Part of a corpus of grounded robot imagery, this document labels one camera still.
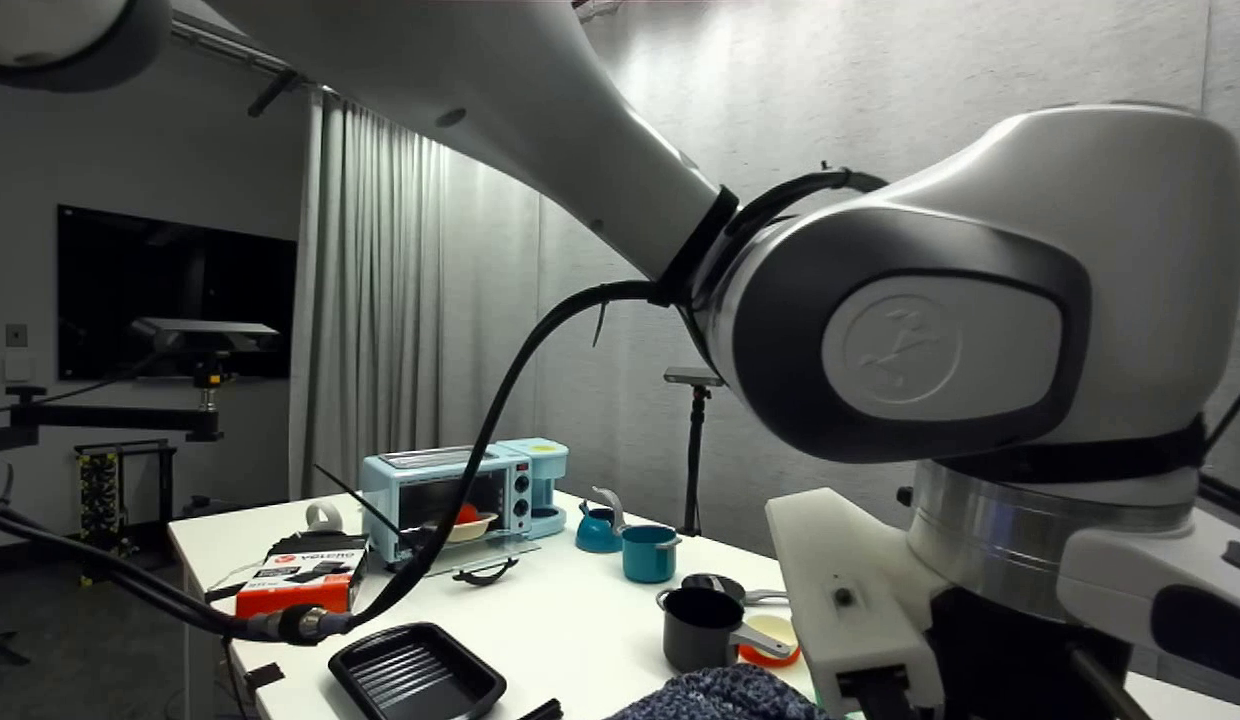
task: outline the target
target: television screen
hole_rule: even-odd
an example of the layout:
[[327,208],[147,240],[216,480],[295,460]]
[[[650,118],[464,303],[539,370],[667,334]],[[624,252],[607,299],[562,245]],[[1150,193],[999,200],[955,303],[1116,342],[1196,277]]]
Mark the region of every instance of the television screen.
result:
[[[93,208],[61,208],[61,379],[112,379],[153,357],[139,317],[252,318],[282,334],[237,375],[287,375],[295,245]],[[144,363],[186,375],[190,357]]]

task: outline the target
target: desk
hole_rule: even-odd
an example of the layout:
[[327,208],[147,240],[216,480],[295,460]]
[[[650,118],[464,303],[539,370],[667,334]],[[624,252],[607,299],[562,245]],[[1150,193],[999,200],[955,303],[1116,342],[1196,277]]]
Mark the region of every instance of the desk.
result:
[[[360,506],[350,495],[323,505],[342,506],[344,525],[360,528]],[[307,500],[173,525],[173,539],[190,565],[190,590],[225,583],[245,565],[259,558],[274,539],[299,532],[304,506]],[[360,715],[333,678],[327,656],[360,636],[415,618],[448,628],[462,642],[506,671],[509,691],[491,713],[498,720],[517,720],[551,696],[565,702],[565,715],[596,720],[666,687],[671,671],[660,649],[660,589],[628,583],[621,575],[621,551],[581,551],[572,542],[578,500],[562,492],[562,506],[570,510],[570,532],[536,539],[498,589],[469,589],[448,578],[454,570],[433,570],[391,612],[320,649],[237,638],[234,658],[242,671],[266,662],[286,671],[286,678],[255,691],[266,715]],[[775,558],[703,534],[681,542],[675,570],[725,570],[744,589],[786,589]],[[360,589],[360,605],[382,589],[386,575],[372,570]],[[787,666],[781,678],[812,696],[804,666]],[[1130,687],[1158,720],[1240,720],[1238,702],[1150,674],[1131,674]]]

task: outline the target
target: teal cup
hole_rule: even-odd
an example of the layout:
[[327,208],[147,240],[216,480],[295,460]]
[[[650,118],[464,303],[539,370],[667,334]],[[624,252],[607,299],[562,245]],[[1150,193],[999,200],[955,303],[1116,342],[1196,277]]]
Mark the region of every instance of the teal cup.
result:
[[675,570],[675,528],[639,525],[621,532],[624,578],[667,583]]

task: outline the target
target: black tray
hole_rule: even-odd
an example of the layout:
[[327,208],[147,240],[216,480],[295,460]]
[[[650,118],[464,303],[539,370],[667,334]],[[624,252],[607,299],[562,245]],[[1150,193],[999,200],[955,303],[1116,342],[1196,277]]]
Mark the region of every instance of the black tray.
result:
[[506,674],[437,625],[363,636],[327,658],[333,674],[372,720],[489,715]]

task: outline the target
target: gray curtain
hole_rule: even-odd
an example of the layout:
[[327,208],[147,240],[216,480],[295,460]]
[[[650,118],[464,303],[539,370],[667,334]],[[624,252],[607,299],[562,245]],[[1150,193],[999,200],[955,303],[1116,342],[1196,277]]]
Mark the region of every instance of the gray curtain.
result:
[[517,181],[360,106],[314,105],[287,472],[356,474],[391,447],[472,441],[539,317],[545,204]]

